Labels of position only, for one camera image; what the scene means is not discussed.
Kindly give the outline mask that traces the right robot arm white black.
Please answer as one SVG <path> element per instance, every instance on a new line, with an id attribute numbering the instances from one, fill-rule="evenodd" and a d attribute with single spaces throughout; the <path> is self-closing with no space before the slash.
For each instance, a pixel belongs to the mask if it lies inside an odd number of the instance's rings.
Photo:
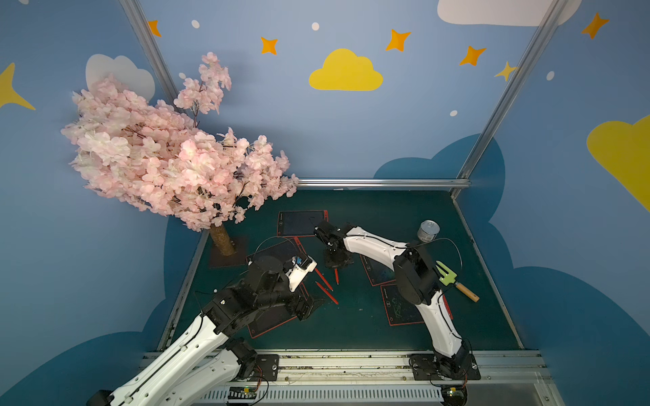
<path id="1" fill-rule="evenodd" d="M 452 321 L 443 288 L 455 275 L 442 262 L 435 262 L 424 243 L 388 240 L 350 224 L 343 228 L 322 221 L 314 228 L 315 236 L 326 245 L 327 267 L 350 265 L 358 254 L 383 264 L 394 272 L 399 294 L 416 307 L 433 344 L 433 359 L 420 355 L 410 358 L 411 365 L 423 377 L 438 375 L 453 380 L 481 378 L 470 343 L 460 336 Z"/>

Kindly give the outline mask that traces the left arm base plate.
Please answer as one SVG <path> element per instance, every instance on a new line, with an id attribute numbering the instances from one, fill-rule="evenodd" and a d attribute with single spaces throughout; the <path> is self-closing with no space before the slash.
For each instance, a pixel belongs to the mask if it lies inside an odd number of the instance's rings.
<path id="1" fill-rule="evenodd" d="M 278 355 L 255 355 L 240 364 L 240 371 L 236 376 L 240 381 L 276 382 L 279 374 Z"/>

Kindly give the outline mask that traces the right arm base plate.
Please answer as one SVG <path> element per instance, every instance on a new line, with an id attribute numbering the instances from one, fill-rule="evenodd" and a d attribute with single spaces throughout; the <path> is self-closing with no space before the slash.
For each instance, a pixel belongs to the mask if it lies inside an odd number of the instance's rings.
<path id="1" fill-rule="evenodd" d="M 409 366 L 416 381 L 479 381 L 482 378 L 472 354 L 446 357 L 437 353 L 418 353 L 410 356 Z"/>

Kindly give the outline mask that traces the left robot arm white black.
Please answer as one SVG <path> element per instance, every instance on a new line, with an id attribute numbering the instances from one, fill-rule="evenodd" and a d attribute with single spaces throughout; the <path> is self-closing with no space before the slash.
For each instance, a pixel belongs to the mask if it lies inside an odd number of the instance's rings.
<path id="1" fill-rule="evenodd" d="M 237 284 L 216 292 L 186 331 L 147 368 L 89 405 L 190 405 L 218 384 L 252 376 L 257 352 L 235 334 L 273 308 L 300 320 L 314 309 L 299 287 L 317 267 L 306 254 L 286 262 L 262 256 Z"/>

